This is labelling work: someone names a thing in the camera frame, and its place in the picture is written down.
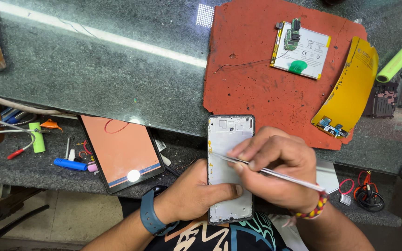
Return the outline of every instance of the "green battery cell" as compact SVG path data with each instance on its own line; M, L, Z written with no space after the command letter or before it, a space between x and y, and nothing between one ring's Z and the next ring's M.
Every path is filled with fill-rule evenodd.
M376 75L376 80L381 83L389 82L393 76L402 68L402 48L390 60L387 65Z
M41 131L40 122L29 123L29 129L31 130L38 129L38 131ZM46 151L46 147L44 146L43 134L41 134L40 132L32 132L32 133L35 135L35 142L33 144L34 152L39 153Z

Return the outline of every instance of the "orange work mat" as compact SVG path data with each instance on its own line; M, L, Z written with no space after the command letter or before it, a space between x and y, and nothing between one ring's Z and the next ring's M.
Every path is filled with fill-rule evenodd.
M269 67L276 22L296 17L301 17L303 28L332 37L320 80ZM311 147L340 150L352 139L353 130L347 138L335 139L315 128L311 119L336 84L354 36L367 40L362 25L282 0L233 0L216 6L203 105L214 114L253 114L257 130L278 127ZM264 61L225 66L214 74L225 64L258 60Z

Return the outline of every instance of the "tablet screen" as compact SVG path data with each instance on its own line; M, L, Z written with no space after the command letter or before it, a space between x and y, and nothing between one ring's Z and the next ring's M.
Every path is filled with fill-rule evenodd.
M130 186L159 168L164 170L145 126L103 117L81 119L107 189L123 183Z

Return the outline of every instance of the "smartwatch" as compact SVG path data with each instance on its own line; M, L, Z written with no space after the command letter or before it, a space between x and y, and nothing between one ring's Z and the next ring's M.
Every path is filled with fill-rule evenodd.
M140 211L141 221L145 229L147 229L147 231L150 232L153 236L163 236L173 230L179 223L179 221L176 221L165 225L156 216L153 206L154 196L155 193L159 194L162 191L163 189L161 186L155 186L142 196Z

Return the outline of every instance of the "braided bracelet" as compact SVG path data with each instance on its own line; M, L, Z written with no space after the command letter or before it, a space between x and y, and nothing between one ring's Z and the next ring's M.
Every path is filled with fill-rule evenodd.
M320 197L319 197L319 202L317 203L317 206L314 208L313 211L307 213L307 214L302 214L302 213L295 213L294 215L297 218L300 219L305 219L305 220L311 220L319 216L319 214L322 213L323 207L325 206L326 202L328 201L328 194L326 191L321 191L319 192Z

